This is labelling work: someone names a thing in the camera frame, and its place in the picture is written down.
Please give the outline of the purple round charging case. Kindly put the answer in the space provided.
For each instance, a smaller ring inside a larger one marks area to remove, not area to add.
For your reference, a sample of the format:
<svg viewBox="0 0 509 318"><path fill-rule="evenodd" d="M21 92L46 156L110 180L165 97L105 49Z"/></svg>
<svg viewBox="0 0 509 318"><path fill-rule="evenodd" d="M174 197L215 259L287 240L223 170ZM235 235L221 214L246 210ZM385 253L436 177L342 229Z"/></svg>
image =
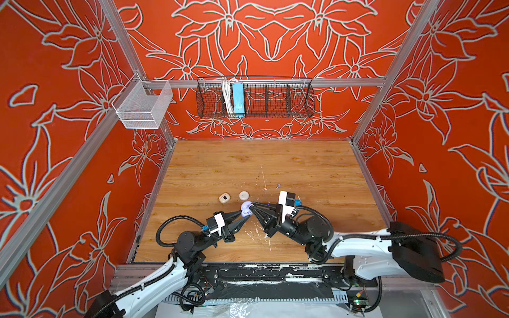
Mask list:
<svg viewBox="0 0 509 318"><path fill-rule="evenodd" d="M251 201L244 201L241 205L241 215L242 217L249 217L253 214L251 211L251 206L253 203Z"/></svg>

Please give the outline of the cream earbud charging case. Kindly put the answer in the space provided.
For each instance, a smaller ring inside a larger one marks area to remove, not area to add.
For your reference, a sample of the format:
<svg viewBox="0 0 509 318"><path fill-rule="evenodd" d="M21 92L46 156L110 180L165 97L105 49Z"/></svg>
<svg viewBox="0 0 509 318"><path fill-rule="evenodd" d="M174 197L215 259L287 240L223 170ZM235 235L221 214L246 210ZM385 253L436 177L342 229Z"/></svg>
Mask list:
<svg viewBox="0 0 509 318"><path fill-rule="evenodd" d="M218 200L221 204L226 204L231 201L231 196L229 193L223 193L219 196Z"/></svg>

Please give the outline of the white round charging case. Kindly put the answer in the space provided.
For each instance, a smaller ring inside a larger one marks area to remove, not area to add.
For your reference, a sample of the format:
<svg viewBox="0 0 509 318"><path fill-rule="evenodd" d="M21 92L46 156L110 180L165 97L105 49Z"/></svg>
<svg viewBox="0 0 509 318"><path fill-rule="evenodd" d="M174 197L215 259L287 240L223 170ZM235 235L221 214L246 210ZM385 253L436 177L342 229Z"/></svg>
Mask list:
<svg viewBox="0 0 509 318"><path fill-rule="evenodd" d="M249 199L249 193L247 191L242 191L239 193L239 198L241 201L247 201Z"/></svg>

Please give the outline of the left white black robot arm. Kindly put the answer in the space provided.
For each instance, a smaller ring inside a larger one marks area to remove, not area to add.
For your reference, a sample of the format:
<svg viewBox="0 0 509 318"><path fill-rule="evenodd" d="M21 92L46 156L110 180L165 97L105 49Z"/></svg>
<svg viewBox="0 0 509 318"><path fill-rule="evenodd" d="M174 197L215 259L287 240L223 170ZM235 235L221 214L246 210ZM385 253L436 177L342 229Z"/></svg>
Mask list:
<svg viewBox="0 0 509 318"><path fill-rule="evenodd" d="M167 219L156 232L156 242L171 248L169 259L161 267L136 284L112 294L102 292L87 310L86 317L142 317L166 297L178 298L181 306L200 307L206 301L206 292L198 281L202 277L204 250L220 241L234 242L235 234L252 216L247 211L215 212L205 223L187 215ZM184 231L176 242L164 242L162 231L173 222L190 221L199 231Z"/></svg>

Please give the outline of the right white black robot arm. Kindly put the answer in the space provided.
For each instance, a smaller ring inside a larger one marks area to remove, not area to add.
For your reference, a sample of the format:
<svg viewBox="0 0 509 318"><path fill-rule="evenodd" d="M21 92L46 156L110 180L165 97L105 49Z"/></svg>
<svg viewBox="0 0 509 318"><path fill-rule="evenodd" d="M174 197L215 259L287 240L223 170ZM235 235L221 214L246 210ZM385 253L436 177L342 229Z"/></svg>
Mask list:
<svg viewBox="0 0 509 318"><path fill-rule="evenodd" d="M312 264L344 258L343 274L350 280L406 274L423 282L442 283L442 264L463 251L454 237L423 233L401 222L367 233L340 233L324 215L303 205L247 201L241 211L244 216L254 215L268 237L280 233L302 245Z"/></svg>

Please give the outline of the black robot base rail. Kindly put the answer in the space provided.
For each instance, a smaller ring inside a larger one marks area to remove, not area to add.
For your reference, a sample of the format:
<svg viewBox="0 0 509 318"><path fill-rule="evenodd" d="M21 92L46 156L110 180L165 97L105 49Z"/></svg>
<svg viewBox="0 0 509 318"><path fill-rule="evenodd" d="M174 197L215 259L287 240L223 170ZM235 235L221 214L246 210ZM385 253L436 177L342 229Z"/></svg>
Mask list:
<svg viewBox="0 0 509 318"><path fill-rule="evenodd" d="M342 264L207 263L179 290L184 305L297 302L371 307L381 299L380 280L347 275Z"/></svg>

